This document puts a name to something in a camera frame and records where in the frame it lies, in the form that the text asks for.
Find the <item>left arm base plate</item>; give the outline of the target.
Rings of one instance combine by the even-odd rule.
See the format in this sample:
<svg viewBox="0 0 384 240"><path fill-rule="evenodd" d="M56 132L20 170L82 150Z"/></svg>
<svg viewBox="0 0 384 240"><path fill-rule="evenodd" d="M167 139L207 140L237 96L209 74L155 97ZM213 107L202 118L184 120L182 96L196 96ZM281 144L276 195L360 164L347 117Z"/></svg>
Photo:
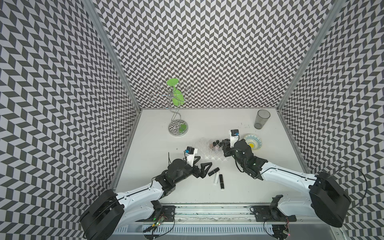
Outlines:
<svg viewBox="0 0 384 240"><path fill-rule="evenodd" d="M165 217L165 222L173 222L175 220L176 206L162 206L161 209L155 209L153 214L142 222L154 223L161 217Z"/></svg>

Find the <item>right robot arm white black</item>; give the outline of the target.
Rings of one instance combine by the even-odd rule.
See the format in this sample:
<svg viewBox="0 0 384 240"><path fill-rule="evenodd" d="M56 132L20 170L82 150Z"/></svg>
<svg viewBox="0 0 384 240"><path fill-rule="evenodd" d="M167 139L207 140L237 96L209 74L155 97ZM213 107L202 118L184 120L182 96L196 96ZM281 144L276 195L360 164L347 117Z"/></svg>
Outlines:
<svg viewBox="0 0 384 240"><path fill-rule="evenodd" d="M245 140L222 141L225 157L233 157L243 172L255 180L280 184L299 192L290 197L280 195L273 204L285 216L318 217L324 223L340 228L352 203L348 193L332 175L300 173L255 156Z"/></svg>

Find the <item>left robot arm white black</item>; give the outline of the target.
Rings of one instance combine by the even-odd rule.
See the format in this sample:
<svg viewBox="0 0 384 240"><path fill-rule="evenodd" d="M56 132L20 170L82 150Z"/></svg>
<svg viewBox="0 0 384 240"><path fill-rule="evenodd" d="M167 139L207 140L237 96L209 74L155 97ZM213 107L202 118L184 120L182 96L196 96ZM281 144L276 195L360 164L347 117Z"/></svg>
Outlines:
<svg viewBox="0 0 384 240"><path fill-rule="evenodd" d="M176 184L190 176L205 178L212 163L196 163L200 157L194 157L190 166L185 160L173 160L160 175L140 188L115 193L103 192L80 216L80 224L87 240L106 240L115 229L139 220L147 220L154 212L161 210L160 199L176 189Z"/></svg>

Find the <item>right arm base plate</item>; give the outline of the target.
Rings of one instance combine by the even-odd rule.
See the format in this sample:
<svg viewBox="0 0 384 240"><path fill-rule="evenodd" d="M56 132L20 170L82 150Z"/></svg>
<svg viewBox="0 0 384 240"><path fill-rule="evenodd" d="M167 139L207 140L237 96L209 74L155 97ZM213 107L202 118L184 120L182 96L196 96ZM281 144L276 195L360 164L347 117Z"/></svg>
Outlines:
<svg viewBox="0 0 384 240"><path fill-rule="evenodd" d="M296 222L295 215L285 216L277 207L270 208L269 206L259 205L251 206L251 213L254 215L256 222Z"/></svg>

